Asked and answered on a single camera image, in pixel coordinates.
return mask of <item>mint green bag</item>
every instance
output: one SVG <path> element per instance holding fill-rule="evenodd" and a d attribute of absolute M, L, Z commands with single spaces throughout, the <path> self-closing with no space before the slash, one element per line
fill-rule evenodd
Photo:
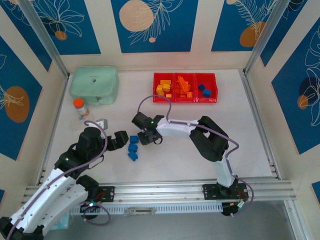
<path fill-rule="evenodd" d="M 81 66 L 73 75 L 70 94 L 89 105 L 113 104 L 118 95 L 119 77 L 114 66 Z"/>

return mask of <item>purple cable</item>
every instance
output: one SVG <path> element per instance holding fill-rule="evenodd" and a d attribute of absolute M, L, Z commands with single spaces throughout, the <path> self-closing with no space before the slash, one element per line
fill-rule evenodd
<path fill-rule="evenodd" d="M 77 167 L 74 167 L 74 168 L 71 168 L 69 169 L 68 171 L 65 171 L 64 173 L 60 174 L 59 176 L 57 176 L 55 179 L 53 179 L 50 183 L 48 183 L 46 186 L 47 188 L 44 188 L 42 189 L 42 191 L 40 191 L 38 193 L 38 195 L 35 196 L 35 198 L 30 202 L 30 204 L 25 208 L 25 210 L 22 212 L 21 214 L 21 218 L 19 218 L 15 223 L 14 225 L 12 226 L 12 228 L 10 229 L 10 232 L 8 234 L 8 236 L 6 237 L 6 240 L 10 240 L 11 238 L 11 235 L 13 234 L 14 230 L 16 229 L 17 225 L 20 223 L 20 221 L 23 219 L 23 217 L 27 214 L 27 212 L 29 211 L 29 209 L 35 204 L 35 202 L 41 197 L 41 195 L 47 190 L 50 188 L 51 185 L 53 185 L 58 179 L 62 178 L 63 176 L 75 171 L 75 170 L 78 170 L 78 169 L 81 169 L 81 168 L 84 168 L 90 164 L 92 164 L 93 162 L 95 162 L 97 159 L 99 159 L 106 151 L 107 149 L 107 145 L 108 145 L 108 136 L 106 134 L 106 132 L 104 131 L 104 129 L 99 125 L 97 124 L 96 122 L 94 121 L 85 121 L 84 124 L 86 126 L 88 126 L 88 123 L 91 123 L 91 124 L 94 124 L 98 127 L 98 129 L 103 133 L 104 135 L 104 138 L 105 138 L 105 141 L 104 141 L 104 147 L 103 147 L 103 150 L 101 151 L 101 153 L 97 156 L 95 156 L 92 160 L 90 160 L 89 162 L 87 163 L 84 163 L 80 166 L 77 166 Z"/>
<path fill-rule="evenodd" d="M 91 204 L 90 201 L 84 201 L 82 202 L 81 204 Z M 84 218 L 84 221 L 87 222 L 88 224 L 92 224 L 92 225 L 95 225 L 95 226 L 105 226 L 105 225 L 108 225 L 111 221 L 111 216 L 110 216 L 110 213 L 109 211 L 104 207 L 102 206 L 101 204 L 95 202 L 94 203 L 95 206 L 98 206 L 99 208 L 103 209 L 106 214 L 108 215 L 108 221 L 104 222 L 104 223 L 96 223 L 96 222 L 92 222 L 92 221 L 88 221 L 88 219 L 86 219 L 86 212 L 90 209 L 90 207 L 88 207 L 86 210 L 84 210 L 83 212 L 83 218 Z"/>
<path fill-rule="evenodd" d="M 233 139 L 231 139 L 231 138 L 229 138 L 229 137 L 221 134 L 220 132 L 217 132 L 217 131 L 215 131 L 215 130 L 212 130 L 212 129 L 210 129 L 210 128 L 206 127 L 206 126 L 203 126 L 203 125 L 194 124 L 194 123 L 189 123 L 189 124 L 188 124 L 187 122 L 183 122 L 183 121 L 170 121 L 170 120 L 169 120 L 169 114 L 170 114 L 170 111 L 171 111 L 171 108 L 172 108 L 172 103 L 171 103 L 171 101 L 170 101 L 169 98 L 167 98 L 167 97 L 165 97 L 165 96 L 162 96 L 162 95 L 151 95 L 151 96 L 147 96 L 146 98 L 144 98 L 144 99 L 141 101 L 141 103 L 139 104 L 138 112 L 140 112 L 140 107 L 141 107 L 142 103 L 143 103 L 145 100 L 147 100 L 147 99 L 149 99 L 149 98 L 152 98 L 152 97 L 161 97 L 161 98 L 164 98 L 164 99 L 166 99 L 166 100 L 168 101 L 168 103 L 169 103 L 169 110 L 168 110 L 165 118 L 166 118 L 166 120 L 167 120 L 170 124 L 181 124 L 181 125 L 187 125 L 187 126 L 190 125 L 190 126 L 193 126 L 193 127 L 202 128 L 202 129 L 207 130 L 207 131 L 209 131 L 209 132 L 211 132 L 211 133 L 213 133 L 213 134 L 218 135 L 218 136 L 221 137 L 221 138 L 224 138 L 224 139 L 232 142 L 232 143 L 235 145 L 234 148 L 232 148 L 230 151 L 228 151 L 228 152 L 226 153 L 226 155 L 225 155 L 225 160 L 226 160 L 226 164 L 227 164 L 227 166 L 228 166 L 228 169 L 229 169 L 230 174 L 231 174 L 232 176 L 234 176 L 235 179 L 237 179 L 237 180 L 240 181 L 240 182 L 243 182 L 245 185 L 247 185 L 247 186 L 250 188 L 250 190 L 251 190 L 251 199 L 250 199 L 250 202 L 248 203 L 248 205 L 247 205 L 247 207 L 246 207 L 245 209 L 247 209 L 248 207 L 250 207 L 251 204 L 253 203 L 254 197 L 255 197 L 254 190 L 253 190 L 253 188 L 251 187 L 251 185 L 250 185 L 249 183 L 247 183 L 247 182 L 244 181 L 243 179 L 241 179 L 241 178 L 237 177 L 236 175 L 234 175 L 234 173 L 232 172 L 232 169 L 231 169 L 230 162 L 229 162 L 229 160 L 228 160 L 228 159 L 229 159 L 229 155 L 239 148 L 239 143 L 237 143 L 235 140 L 233 140 Z M 238 215 L 238 214 L 240 214 L 240 213 L 243 213 L 243 210 L 235 213 L 234 215 Z"/>

